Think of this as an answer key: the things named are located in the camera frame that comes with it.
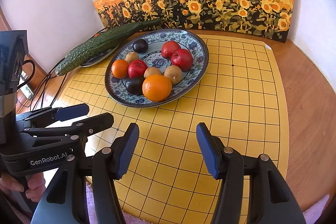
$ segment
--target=green cucumber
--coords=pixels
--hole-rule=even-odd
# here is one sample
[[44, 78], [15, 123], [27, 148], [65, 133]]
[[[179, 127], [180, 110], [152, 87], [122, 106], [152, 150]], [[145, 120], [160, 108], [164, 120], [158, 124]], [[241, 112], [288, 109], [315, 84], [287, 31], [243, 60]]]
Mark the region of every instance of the green cucumber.
[[127, 23], [90, 38], [68, 52], [65, 59], [56, 67], [56, 75], [65, 75], [80, 66], [80, 64], [121, 44], [136, 32], [158, 25], [160, 21], [160, 19], [154, 19], [145, 22]]

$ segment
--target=bolt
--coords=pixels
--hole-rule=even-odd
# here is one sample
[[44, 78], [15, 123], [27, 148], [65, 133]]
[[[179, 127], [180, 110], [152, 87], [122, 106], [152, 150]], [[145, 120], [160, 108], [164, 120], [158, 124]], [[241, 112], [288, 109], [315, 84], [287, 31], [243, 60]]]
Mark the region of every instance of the bolt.
[[73, 154], [67, 156], [67, 161], [72, 161], [75, 158]]
[[231, 147], [227, 146], [227, 147], [224, 148], [224, 152], [226, 154], [231, 154], [231, 153], [233, 153], [233, 149]]
[[269, 160], [269, 156], [267, 156], [266, 154], [261, 154], [260, 155], [260, 159], [263, 161], [268, 161]]
[[111, 152], [111, 148], [109, 148], [109, 147], [104, 147], [104, 148], [101, 150], [101, 152], [102, 152], [103, 154], [108, 154], [108, 153]]

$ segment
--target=logo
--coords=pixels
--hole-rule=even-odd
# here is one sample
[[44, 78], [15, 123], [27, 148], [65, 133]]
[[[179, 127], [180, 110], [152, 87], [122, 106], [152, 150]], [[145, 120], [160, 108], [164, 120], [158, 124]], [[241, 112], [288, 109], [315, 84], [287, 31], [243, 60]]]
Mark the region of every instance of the logo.
[[66, 152], [64, 152], [61, 155], [56, 154], [53, 157], [50, 156], [50, 157], [47, 157], [47, 158], [42, 158], [40, 160], [31, 160], [30, 164], [34, 166], [34, 165], [39, 165], [39, 164], [44, 164], [44, 163], [47, 163], [47, 162], [51, 162], [51, 161], [54, 161], [54, 160], [61, 160], [62, 158], [66, 158], [67, 155], [68, 154]]

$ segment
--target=large orange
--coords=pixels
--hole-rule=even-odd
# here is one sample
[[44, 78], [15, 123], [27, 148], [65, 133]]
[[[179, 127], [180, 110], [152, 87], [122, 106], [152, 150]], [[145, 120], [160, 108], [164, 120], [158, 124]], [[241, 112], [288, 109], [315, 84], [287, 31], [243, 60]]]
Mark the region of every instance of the large orange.
[[166, 99], [171, 92], [171, 81], [163, 75], [150, 75], [142, 84], [143, 95], [153, 102]]
[[113, 76], [119, 79], [127, 77], [128, 75], [127, 70], [128, 70], [128, 63], [126, 60], [122, 59], [114, 61], [111, 67]]

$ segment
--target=brown kiwi fruit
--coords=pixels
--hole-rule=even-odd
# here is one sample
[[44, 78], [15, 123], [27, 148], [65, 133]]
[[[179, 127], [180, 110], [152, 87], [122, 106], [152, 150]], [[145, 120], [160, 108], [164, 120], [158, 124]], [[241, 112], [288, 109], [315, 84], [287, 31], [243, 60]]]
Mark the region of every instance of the brown kiwi fruit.
[[162, 72], [157, 67], [149, 67], [147, 70], [145, 70], [145, 74], [143, 75], [143, 77], [145, 77], [146, 79], [148, 76], [151, 75], [162, 75]]
[[173, 85], [176, 85], [182, 80], [182, 70], [178, 66], [169, 66], [166, 68], [165, 77], [168, 77]]
[[134, 60], [139, 60], [139, 54], [137, 54], [136, 52], [129, 52], [126, 55], [125, 60], [127, 61], [128, 64], [130, 64]]

